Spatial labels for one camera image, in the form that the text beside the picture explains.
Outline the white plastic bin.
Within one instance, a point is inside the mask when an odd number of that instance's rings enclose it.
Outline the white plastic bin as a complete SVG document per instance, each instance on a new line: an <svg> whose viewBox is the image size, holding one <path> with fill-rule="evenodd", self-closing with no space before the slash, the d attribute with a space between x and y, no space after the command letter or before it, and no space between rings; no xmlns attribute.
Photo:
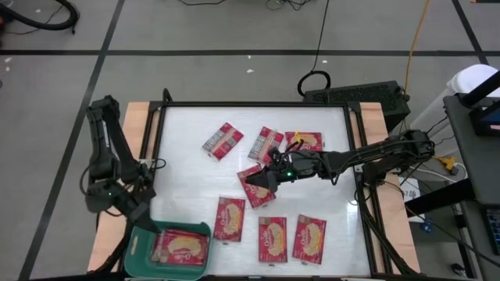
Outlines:
<svg viewBox="0 0 500 281"><path fill-rule="evenodd" d="M498 70L485 64L469 66L457 72L439 94L418 117L411 123L412 129L428 130L432 125L445 117L444 97L455 95L456 93L468 94L474 88L483 83Z"/></svg>

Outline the black table frame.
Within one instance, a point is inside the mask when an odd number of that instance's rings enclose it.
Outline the black table frame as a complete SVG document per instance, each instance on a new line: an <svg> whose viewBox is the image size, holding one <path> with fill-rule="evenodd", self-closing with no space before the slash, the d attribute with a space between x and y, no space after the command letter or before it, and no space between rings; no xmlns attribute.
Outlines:
<svg viewBox="0 0 500 281"><path fill-rule="evenodd" d="M221 160L202 145L224 124L244 134ZM251 164L248 153L258 131L321 132L330 151L347 151L366 142L361 108L286 101L173 101L162 109L157 156L166 166L155 174L152 218L167 222L214 226L219 197L244 197L237 173ZM367 277L392 272L377 238L366 232L354 200L355 174L346 171L337 184L312 178L285 183L269 205L245 211L241 242L213 241L205 275L210 279L268 279L281 277ZM327 221L321 265L290 258L269 265L258 260L257 227L261 216L287 219L295 235L299 215Z"/></svg>

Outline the yellow plug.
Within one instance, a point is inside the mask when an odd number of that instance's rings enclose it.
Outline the yellow plug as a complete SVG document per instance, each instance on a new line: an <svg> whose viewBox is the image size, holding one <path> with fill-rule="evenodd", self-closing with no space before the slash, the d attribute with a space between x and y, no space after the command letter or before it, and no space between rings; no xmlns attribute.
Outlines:
<svg viewBox="0 0 500 281"><path fill-rule="evenodd" d="M439 157L439 156L434 156L434 159L439 161L444 168L450 173L450 174L456 174L456 157Z"/></svg>

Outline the red popcorn bag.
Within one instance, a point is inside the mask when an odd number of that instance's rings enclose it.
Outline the red popcorn bag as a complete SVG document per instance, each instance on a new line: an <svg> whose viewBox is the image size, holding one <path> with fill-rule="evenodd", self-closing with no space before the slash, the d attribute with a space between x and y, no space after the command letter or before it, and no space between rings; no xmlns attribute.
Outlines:
<svg viewBox="0 0 500 281"><path fill-rule="evenodd" d="M279 148L284 134L264 126L257 136L248 157L261 164L268 164L271 160L268 152L271 148Z"/></svg>
<svg viewBox="0 0 500 281"><path fill-rule="evenodd" d="M292 144L295 146L293 150L308 150L308 151L322 151L323 150L323 137L322 133L318 132L286 132L285 138L287 140L287 147Z"/></svg>
<svg viewBox="0 0 500 281"><path fill-rule="evenodd" d="M285 263L288 261L287 219L259 217L259 261Z"/></svg>
<svg viewBox="0 0 500 281"><path fill-rule="evenodd" d="M261 165L257 164L237 173L237 176L241 182L243 190L246 193L252 208L262 207L276 199L276 196L269 190L245 182L247 176L253 173L260 172L261 170L262 170Z"/></svg>
<svg viewBox="0 0 500 281"><path fill-rule="evenodd" d="M303 262L321 265L326 226L326 220L299 215L292 257Z"/></svg>
<svg viewBox="0 0 500 281"><path fill-rule="evenodd" d="M219 197L213 237L222 241L240 242L244 217L244 199Z"/></svg>
<svg viewBox="0 0 500 281"><path fill-rule="evenodd" d="M155 237L151 261L172 265L205 265L209 237L184 230L166 229Z"/></svg>
<svg viewBox="0 0 500 281"><path fill-rule="evenodd" d="M202 149L217 161L224 158L244 137L229 123L224 123L203 145Z"/></svg>

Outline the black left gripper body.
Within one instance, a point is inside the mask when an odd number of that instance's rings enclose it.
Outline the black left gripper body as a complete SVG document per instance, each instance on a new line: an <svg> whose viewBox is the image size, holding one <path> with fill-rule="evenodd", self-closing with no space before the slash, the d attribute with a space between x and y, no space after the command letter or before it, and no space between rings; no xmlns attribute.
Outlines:
<svg viewBox="0 0 500 281"><path fill-rule="evenodd" d="M133 223L152 223L150 203L154 197L152 188L132 193L124 191L120 196L122 213Z"/></svg>

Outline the teal plastic basket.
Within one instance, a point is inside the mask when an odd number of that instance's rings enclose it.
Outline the teal plastic basket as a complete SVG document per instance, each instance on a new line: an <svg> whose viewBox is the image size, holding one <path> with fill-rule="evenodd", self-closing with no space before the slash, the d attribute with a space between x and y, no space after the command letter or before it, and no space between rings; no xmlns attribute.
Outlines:
<svg viewBox="0 0 500 281"><path fill-rule="evenodd" d="M197 281L205 275L210 262L211 242L208 242L207 262L203 266L159 265L151 261L155 236L145 229L133 228L124 258L124 268L130 276L141 280Z"/></svg>

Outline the black perforated computer case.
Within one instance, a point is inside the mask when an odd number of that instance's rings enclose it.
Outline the black perforated computer case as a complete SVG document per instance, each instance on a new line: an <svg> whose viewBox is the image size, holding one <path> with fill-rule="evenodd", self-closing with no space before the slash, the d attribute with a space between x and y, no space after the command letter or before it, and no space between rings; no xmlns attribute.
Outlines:
<svg viewBox="0 0 500 281"><path fill-rule="evenodd" d="M304 101L319 103L380 103L386 127L392 131L410 113L403 88L395 80L347 87L306 91Z"/></svg>

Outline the white paper label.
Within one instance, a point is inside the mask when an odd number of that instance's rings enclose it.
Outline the white paper label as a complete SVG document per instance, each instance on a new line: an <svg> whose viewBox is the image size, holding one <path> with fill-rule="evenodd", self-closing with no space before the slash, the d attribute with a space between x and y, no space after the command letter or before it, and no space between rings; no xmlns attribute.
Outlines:
<svg viewBox="0 0 500 281"><path fill-rule="evenodd" d="M404 202L411 201L420 196L420 189L411 185L401 186Z"/></svg>

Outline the dark display screen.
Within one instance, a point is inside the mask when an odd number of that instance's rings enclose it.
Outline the dark display screen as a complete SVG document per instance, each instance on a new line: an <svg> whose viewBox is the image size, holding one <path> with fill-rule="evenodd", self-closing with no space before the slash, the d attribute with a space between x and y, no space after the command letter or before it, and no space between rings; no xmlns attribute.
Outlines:
<svg viewBox="0 0 500 281"><path fill-rule="evenodd" d="M500 137L500 101L473 109L469 117L477 136Z"/></svg>

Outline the black keyboard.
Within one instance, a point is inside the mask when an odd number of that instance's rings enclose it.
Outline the black keyboard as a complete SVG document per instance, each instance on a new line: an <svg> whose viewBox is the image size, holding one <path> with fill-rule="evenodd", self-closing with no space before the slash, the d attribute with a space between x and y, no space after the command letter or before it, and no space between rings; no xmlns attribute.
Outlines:
<svg viewBox="0 0 500 281"><path fill-rule="evenodd" d="M484 219L492 250L500 256L500 208L485 208Z"/></svg>

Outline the light wooden table board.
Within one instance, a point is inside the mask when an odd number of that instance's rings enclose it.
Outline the light wooden table board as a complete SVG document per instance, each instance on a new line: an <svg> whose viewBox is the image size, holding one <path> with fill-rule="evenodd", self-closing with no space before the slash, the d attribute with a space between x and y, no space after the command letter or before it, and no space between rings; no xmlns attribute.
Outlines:
<svg viewBox="0 0 500 281"><path fill-rule="evenodd" d="M148 120L149 101L130 102L123 120L123 132L132 155L139 159L143 137ZM97 233L88 262L87 272L95 273L106 259L116 249L122 240L126 228L126 219L123 216L114 217L107 213L102 213L98 218Z"/></svg>
<svg viewBox="0 0 500 281"><path fill-rule="evenodd" d="M361 103L360 108L367 143L377 143L387 138L388 130L380 103ZM405 201L399 191L399 178L388 173L385 180L387 183L377 188L385 234L407 265L420 272Z"/></svg>

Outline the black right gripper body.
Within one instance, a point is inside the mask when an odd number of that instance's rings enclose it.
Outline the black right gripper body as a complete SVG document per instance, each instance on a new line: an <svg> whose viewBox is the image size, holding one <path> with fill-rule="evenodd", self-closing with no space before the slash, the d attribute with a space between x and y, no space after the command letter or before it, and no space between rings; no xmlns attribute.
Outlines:
<svg viewBox="0 0 500 281"><path fill-rule="evenodd" d="M267 166L267 189L275 193L285 182L318 176L330 179L330 168L319 152L289 151L272 157Z"/></svg>

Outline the dark grey desk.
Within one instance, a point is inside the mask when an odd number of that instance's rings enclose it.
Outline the dark grey desk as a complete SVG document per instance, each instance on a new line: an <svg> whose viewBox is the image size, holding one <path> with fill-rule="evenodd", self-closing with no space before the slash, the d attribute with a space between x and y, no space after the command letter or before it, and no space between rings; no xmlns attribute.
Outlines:
<svg viewBox="0 0 500 281"><path fill-rule="evenodd" d="M476 200L484 205L500 205L500 137L477 136L470 109L457 96L447 96L443 102Z"/></svg>

